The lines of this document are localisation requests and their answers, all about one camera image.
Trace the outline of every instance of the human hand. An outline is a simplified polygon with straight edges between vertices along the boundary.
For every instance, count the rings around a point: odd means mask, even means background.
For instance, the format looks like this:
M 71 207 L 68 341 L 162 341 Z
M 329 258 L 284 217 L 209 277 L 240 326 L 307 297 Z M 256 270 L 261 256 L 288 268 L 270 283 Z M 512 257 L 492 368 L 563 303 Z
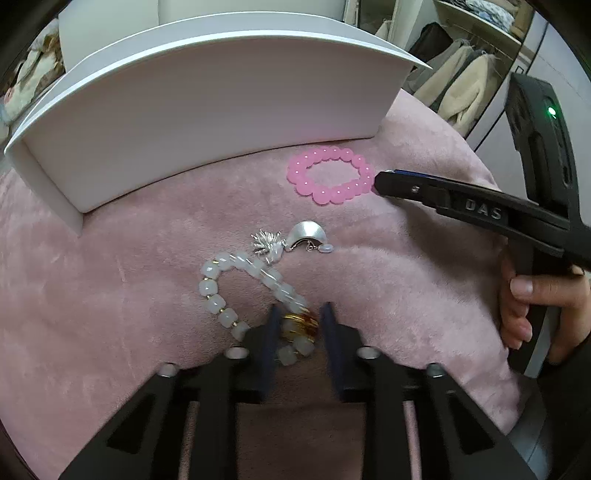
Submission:
M 501 257 L 501 339 L 519 350 L 532 336 L 526 316 L 531 304 L 562 307 L 560 325 L 554 335 L 547 360 L 559 364 L 591 332 L 591 295 L 589 280 L 579 267 L 564 277 L 519 275 L 505 250 Z

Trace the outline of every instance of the jewelry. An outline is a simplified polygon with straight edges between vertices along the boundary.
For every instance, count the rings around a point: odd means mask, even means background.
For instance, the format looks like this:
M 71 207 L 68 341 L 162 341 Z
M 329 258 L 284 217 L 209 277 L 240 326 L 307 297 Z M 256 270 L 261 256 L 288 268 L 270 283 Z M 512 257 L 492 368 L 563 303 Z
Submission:
M 268 267 L 281 259 L 283 251 L 290 252 L 304 242 L 308 251 L 328 253 L 333 251 L 333 246 L 328 243 L 322 227 L 310 220 L 298 223 L 286 238 L 281 237 L 281 232 L 263 230 L 252 237 L 255 240 L 252 245 L 256 257 L 251 258 L 243 251 L 234 254 L 223 252 L 203 264 L 201 273 L 204 278 L 199 282 L 199 293 L 207 299 L 207 309 L 217 315 L 222 326 L 231 328 L 232 336 L 241 342 L 250 326 L 244 321 L 239 322 L 234 309 L 226 307 L 226 300 L 217 292 L 216 280 L 221 272 L 231 268 L 244 270 L 251 277 L 261 280 L 291 312 L 284 316 L 282 325 L 282 337 L 289 343 L 277 350 L 277 357 L 283 365 L 292 365 L 297 361 L 298 353 L 309 356 L 314 351 L 318 322 L 308 310 L 306 299 L 297 294 L 294 287 L 283 283 L 282 275 L 275 268 Z M 258 258 L 263 255 L 266 265 Z
M 336 187 L 316 185 L 306 176 L 306 169 L 328 160 L 351 162 L 351 165 L 359 170 L 359 178 Z M 326 205 L 329 202 L 341 204 L 362 193 L 369 193 L 374 185 L 375 175 L 375 169 L 366 163 L 365 158 L 362 155 L 355 155 L 350 148 L 312 148 L 292 158 L 287 167 L 287 180 L 295 185 L 296 192 L 304 197 L 312 195 L 312 199 L 318 205 Z

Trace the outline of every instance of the wardrobe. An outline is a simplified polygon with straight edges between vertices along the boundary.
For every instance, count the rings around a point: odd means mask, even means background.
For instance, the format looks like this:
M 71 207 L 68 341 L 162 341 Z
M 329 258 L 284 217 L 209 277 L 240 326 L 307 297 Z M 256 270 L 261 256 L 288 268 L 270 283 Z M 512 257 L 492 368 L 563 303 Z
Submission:
M 502 111 L 494 99 L 509 73 L 535 57 L 541 36 L 528 33 L 537 16 L 524 0 L 362 0 L 355 20 L 431 66 L 403 88 L 475 148 Z

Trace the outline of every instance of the clothing rack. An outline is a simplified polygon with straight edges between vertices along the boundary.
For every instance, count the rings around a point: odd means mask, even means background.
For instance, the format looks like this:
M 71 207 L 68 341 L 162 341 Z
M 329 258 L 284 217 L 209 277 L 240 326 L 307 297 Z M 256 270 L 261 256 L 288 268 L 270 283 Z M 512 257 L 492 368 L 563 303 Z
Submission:
M 488 53 L 492 53 L 492 54 L 501 54 L 503 55 L 509 62 L 509 64 L 512 64 L 514 62 L 514 58 L 507 55 L 504 51 L 502 51 L 499 47 L 491 44 L 491 42 L 489 42 L 488 40 L 485 40 L 484 38 L 482 38 L 481 36 L 475 34 L 473 31 L 468 30 L 467 28 L 461 27 L 455 23 L 451 23 L 451 22 L 445 22 L 445 26 L 449 27 L 449 28 L 457 28 L 458 30 L 462 30 L 465 33 L 467 33 L 468 35 L 470 35 L 470 38 L 467 38 L 466 40 L 468 40 L 470 43 L 474 42 L 474 39 L 478 39 L 479 41 L 481 41 L 482 43 L 485 43 L 488 47 L 490 47 L 493 51 L 490 51 Z

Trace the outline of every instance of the pink fabric surface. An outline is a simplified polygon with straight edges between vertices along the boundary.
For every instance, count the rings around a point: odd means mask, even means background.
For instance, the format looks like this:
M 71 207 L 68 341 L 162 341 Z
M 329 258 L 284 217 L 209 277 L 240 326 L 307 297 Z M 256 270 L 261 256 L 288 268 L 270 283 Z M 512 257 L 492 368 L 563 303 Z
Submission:
M 400 92 L 376 137 L 338 143 L 377 170 L 406 168 L 493 186 L 468 145 Z M 501 238 L 408 201 L 366 194 L 318 206 L 285 178 L 306 147 L 231 158 L 130 193 L 71 233 L 14 171 L 0 177 L 0 418 L 41 480 L 54 480 L 156 369 L 192 367 L 232 344 L 196 291 L 215 253 L 249 247 L 259 228 L 312 219 L 331 254 L 284 255 L 286 282 L 314 309 L 332 301 L 398 362 L 441 362 L 504 431 L 520 391 L 496 329 Z M 337 184 L 350 165 L 310 176 Z M 243 272 L 220 294 L 252 325 L 273 298 Z M 277 372 L 265 406 L 240 418 L 241 479 L 358 479 L 363 417 L 333 398 L 322 351 Z

